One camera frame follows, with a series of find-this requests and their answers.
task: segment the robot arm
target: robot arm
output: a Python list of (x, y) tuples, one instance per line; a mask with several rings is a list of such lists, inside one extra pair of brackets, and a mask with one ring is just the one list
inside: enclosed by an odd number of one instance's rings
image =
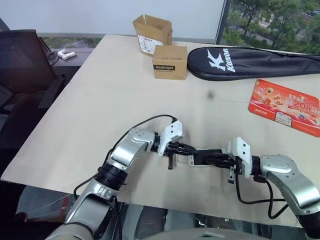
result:
[[(178, 142), (182, 134), (180, 121), (167, 126), (161, 135), (139, 127), (132, 128), (126, 139), (119, 143), (103, 166), (99, 167), (98, 173), (68, 213), (65, 224), (46, 239), (97, 239), (107, 228), (114, 208), (113, 200), (134, 161), (139, 159), (142, 152), (167, 156), (168, 169), (172, 169), (173, 154), (198, 155), (199, 152), (193, 147)], [(240, 137), (230, 141), (227, 149), (209, 150), (209, 154), (202, 157), (205, 164), (229, 169), (229, 183), (234, 183), (238, 175), (246, 178), (253, 175), (254, 181), (260, 183), (265, 183), (266, 180), (273, 182), (280, 189), (306, 234), (310, 238), (320, 238), (319, 192), (313, 183), (299, 172), (289, 157), (251, 156), (250, 146)]]
[(240, 137), (230, 141), (227, 150), (221, 152), (211, 154), (211, 159), (206, 162), (230, 169), (228, 181), (232, 184), (235, 175), (244, 175), (245, 178), (253, 175), (253, 180), (260, 183), (270, 180), (278, 187), (308, 237), (320, 239), (319, 191), (291, 158), (280, 154), (252, 156), (250, 146)]
[(57, 228), (46, 240), (92, 240), (103, 233), (112, 216), (113, 201), (133, 163), (142, 152), (155, 152), (169, 157), (172, 169), (173, 154), (193, 155), (195, 149), (178, 142), (183, 136), (182, 123), (178, 120), (158, 133), (132, 128), (114, 149), (97, 174), (67, 214), (65, 224)]

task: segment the red coupon card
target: red coupon card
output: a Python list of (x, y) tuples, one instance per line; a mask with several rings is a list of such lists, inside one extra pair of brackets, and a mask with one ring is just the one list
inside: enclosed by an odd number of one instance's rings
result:
[(255, 82), (249, 111), (320, 137), (319, 99), (262, 79)]

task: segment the wooden table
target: wooden table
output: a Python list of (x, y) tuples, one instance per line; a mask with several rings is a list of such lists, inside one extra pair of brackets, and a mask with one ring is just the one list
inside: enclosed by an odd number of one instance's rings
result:
[[(188, 51), (205, 44), (175, 42)], [(320, 75), (267, 79), (320, 97)], [(186, 80), (155, 79), (152, 58), (140, 53), (136, 37), (106, 35), (74, 75), (29, 136), (1, 179), (71, 193), (92, 176), (107, 151), (131, 126), (158, 114), (172, 114), (184, 127), (181, 142), (198, 148), (226, 148), (242, 137), (253, 155), (283, 154), (320, 189), (320, 138), (262, 118), (248, 111), (256, 79), (205, 81), (187, 74)], [(163, 118), (145, 128), (161, 132)], [(291, 210), (270, 220), (267, 203), (241, 204), (229, 171), (191, 168), (178, 157), (173, 170), (168, 160), (144, 154), (120, 189), (123, 202), (213, 215), (249, 222), (299, 226)], [(269, 197), (266, 185), (240, 177), (242, 197)], [(275, 190), (275, 197), (281, 197)], [(284, 203), (276, 203), (274, 211)]]

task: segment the cardboard box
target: cardboard box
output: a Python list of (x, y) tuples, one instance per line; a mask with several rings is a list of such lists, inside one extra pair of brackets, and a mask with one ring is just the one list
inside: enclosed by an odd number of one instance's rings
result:
[(154, 16), (143, 15), (133, 21), (143, 54), (153, 56), (156, 45), (172, 45), (172, 24)]
[(156, 79), (185, 80), (187, 55), (186, 46), (157, 45), (152, 59), (154, 77)]

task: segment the office chair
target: office chair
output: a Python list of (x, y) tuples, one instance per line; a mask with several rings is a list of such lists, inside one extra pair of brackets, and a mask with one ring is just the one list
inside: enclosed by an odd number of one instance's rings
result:
[(61, 92), (35, 30), (0, 32), (0, 151), (18, 150)]

